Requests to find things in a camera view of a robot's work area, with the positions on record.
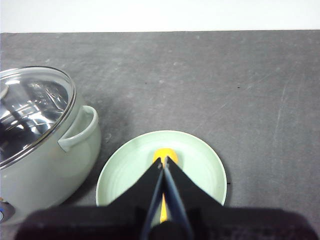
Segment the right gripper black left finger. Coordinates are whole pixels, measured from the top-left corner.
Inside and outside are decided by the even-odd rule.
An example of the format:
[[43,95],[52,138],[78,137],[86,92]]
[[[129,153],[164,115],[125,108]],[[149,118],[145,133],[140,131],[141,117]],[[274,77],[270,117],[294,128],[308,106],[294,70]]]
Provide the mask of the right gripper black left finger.
[[146,240],[161,201],[163,164],[158,158],[144,174],[107,207],[108,240]]

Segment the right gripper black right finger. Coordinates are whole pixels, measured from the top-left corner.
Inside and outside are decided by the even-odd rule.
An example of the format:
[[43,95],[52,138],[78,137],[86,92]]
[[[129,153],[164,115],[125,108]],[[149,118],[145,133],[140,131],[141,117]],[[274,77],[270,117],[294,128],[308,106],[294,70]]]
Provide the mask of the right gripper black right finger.
[[188,240],[207,240],[206,214],[223,205],[196,185],[170,157],[164,166],[164,194],[169,220],[182,228]]

